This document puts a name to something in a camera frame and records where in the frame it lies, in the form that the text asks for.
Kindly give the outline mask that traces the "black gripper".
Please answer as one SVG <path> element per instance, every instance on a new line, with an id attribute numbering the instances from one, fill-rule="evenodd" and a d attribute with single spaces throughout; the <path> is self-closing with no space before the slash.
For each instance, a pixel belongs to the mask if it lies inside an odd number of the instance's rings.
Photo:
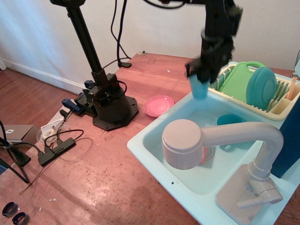
<path id="1" fill-rule="evenodd" d="M 232 58 L 233 37 L 237 35 L 243 9 L 235 4 L 206 4 L 205 9 L 201 56 L 185 65 L 185 75 L 196 75 L 201 83 L 213 83 L 221 67 Z"/>

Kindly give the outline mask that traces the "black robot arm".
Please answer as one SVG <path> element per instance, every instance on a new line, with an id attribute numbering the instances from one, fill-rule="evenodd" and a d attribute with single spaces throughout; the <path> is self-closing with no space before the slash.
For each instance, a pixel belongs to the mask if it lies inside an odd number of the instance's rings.
<path id="1" fill-rule="evenodd" d="M 80 6 L 83 0 L 53 0 L 54 5 L 65 7 L 67 15 L 75 28 L 86 58 L 92 70 L 94 85 L 88 95 L 95 100 L 120 99 L 125 91 L 119 81 L 108 81 L 101 67 Z M 181 5 L 199 4 L 206 9 L 205 28 L 201 32 L 201 55 L 186 67 L 186 77 L 202 83 L 200 96 L 204 97 L 208 86 L 213 83 L 220 71 L 232 58 L 233 37 L 237 34 L 243 9 L 233 0 L 182 0 Z"/>

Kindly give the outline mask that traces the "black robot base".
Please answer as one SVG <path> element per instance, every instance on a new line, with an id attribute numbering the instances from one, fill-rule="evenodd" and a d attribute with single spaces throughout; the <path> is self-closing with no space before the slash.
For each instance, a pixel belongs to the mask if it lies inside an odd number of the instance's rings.
<path id="1" fill-rule="evenodd" d="M 106 131 L 127 126 L 139 113 L 137 101 L 126 96 L 127 86 L 115 74 L 107 75 L 110 88 L 103 90 L 92 80 L 85 81 L 85 89 L 75 99 L 82 113 L 92 117 L 94 126 Z"/>

